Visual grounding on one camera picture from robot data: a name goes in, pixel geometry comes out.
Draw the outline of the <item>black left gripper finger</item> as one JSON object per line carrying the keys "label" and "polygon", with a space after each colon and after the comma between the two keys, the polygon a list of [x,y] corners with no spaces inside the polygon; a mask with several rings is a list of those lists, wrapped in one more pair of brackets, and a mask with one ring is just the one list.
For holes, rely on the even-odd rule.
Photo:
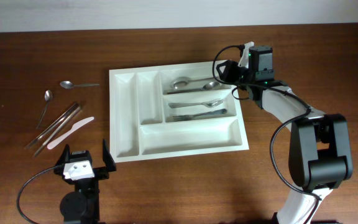
{"label": "black left gripper finger", "polygon": [[70,146],[68,144],[65,145],[64,150],[59,157],[56,166],[60,166],[62,164],[68,163],[70,160]]}
{"label": "black left gripper finger", "polygon": [[106,172],[115,172],[117,171],[116,168],[116,163],[114,162],[114,159],[112,158],[109,149],[108,149],[108,144],[107,141],[105,139],[103,139],[103,143],[102,143],[102,153],[103,153],[103,162],[104,162],[104,167],[103,169]]}

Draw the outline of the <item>steel tablespoon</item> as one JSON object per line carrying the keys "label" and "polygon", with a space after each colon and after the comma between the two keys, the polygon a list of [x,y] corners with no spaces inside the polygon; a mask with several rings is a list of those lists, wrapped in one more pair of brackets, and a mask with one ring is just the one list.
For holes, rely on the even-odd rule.
{"label": "steel tablespoon", "polygon": [[172,89],[178,90],[179,88],[187,86],[189,83],[192,83],[192,82],[200,82],[200,81],[206,81],[206,80],[212,80],[212,79],[213,79],[213,77],[201,78],[201,79],[191,79],[189,77],[178,77],[171,82],[170,86]]}
{"label": "steel tablespoon", "polygon": [[198,91],[217,90],[220,88],[220,86],[221,85],[219,82],[209,82],[201,88],[193,88],[193,89],[187,89],[187,90],[172,90],[172,91],[166,91],[165,94],[171,95],[171,94],[179,94],[179,93],[191,93],[191,92],[198,92]]}

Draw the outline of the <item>white plastic knife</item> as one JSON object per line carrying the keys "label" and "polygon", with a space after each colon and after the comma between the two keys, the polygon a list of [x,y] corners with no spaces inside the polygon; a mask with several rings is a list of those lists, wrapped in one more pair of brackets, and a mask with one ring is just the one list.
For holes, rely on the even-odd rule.
{"label": "white plastic knife", "polygon": [[94,117],[88,117],[85,119],[82,119],[78,122],[76,122],[75,124],[73,124],[73,126],[71,127],[71,129],[69,131],[67,131],[66,133],[62,134],[61,136],[59,136],[58,138],[56,138],[55,140],[53,140],[52,142],[50,142],[47,145],[47,149],[51,150],[54,147],[56,147],[57,145],[59,145],[64,139],[66,139],[69,135],[73,134],[76,130],[80,129],[81,127],[83,127],[84,125],[88,124],[89,122],[93,121]]}

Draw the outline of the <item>steel fork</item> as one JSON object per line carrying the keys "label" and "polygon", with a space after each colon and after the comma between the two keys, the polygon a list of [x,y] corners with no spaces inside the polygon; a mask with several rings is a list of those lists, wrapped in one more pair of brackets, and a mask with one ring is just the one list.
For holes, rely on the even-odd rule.
{"label": "steel fork", "polygon": [[220,110],[214,110],[204,113],[197,113],[197,114],[186,114],[186,115],[175,115],[172,116],[173,121],[189,121],[193,120],[200,116],[214,116],[214,115],[220,115],[220,114],[226,114],[227,109],[220,109]]}
{"label": "steel fork", "polygon": [[189,106],[205,106],[207,108],[213,108],[223,103],[223,101],[223,99],[215,99],[211,101],[204,101],[201,103],[169,103],[168,106],[170,108],[184,108]]}

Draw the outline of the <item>small teaspoon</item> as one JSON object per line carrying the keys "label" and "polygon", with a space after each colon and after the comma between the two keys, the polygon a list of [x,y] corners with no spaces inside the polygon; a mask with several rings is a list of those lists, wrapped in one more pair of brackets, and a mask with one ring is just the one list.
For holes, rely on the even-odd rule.
{"label": "small teaspoon", "polygon": [[45,99],[45,107],[44,107],[44,109],[43,109],[43,111],[42,111],[42,113],[41,113],[41,115],[40,115],[39,122],[38,122],[37,127],[36,127],[37,129],[39,129],[39,127],[40,127],[40,125],[41,125],[41,123],[42,123],[42,120],[43,120],[43,118],[44,118],[44,116],[45,116],[45,114],[46,114],[48,105],[49,105],[49,103],[50,103],[50,102],[52,101],[52,99],[53,99],[53,94],[52,94],[52,91],[51,91],[51,90],[47,90],[47,91],[45,92],[45,94],[44,94],[44,99]]}
{"label": "small teaspoon", "polygon": [[84,83],[84,84],[74,84],[68,80],[61,81],[60,86],[64,89],[73,89],[74,87],[91,87],[91,86],[99,86],[99,84],[96,83]]}

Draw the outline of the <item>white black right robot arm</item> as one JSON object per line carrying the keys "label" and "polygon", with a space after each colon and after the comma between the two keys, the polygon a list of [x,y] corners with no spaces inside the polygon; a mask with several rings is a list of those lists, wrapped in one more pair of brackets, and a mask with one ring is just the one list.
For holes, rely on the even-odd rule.
{"label": "white black right robot arm", "polygon": [[[214,62],[213,78],[248,92],[249,100],[281,122],[272,134],[269,154],[276,174],[290,193],[284,206],[273,214],[272,223],[312,223],[323,200],[350,179],[354,170],[346,118],[317,110],[296,96],[287,83],[275,79],[270,46],[249,42],[235,48],[240,51],[240,61]],[[290,130],[291,180],[279,171],[273,151],[284,128]]]}

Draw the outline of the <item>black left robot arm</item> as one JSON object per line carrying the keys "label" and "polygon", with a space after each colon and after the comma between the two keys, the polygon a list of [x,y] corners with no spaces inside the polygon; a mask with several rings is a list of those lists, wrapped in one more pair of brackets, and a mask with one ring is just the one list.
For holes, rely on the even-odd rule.
{"label": "black left robot arm", "polygon": [[99,223],[99,181],[116,171],[116,163],[109,153],[106,140],[102,141],[104,166],[94,168],[89,151],[70,151],[66,145],[53,172],[74,186],[60,202],[64,223]]}

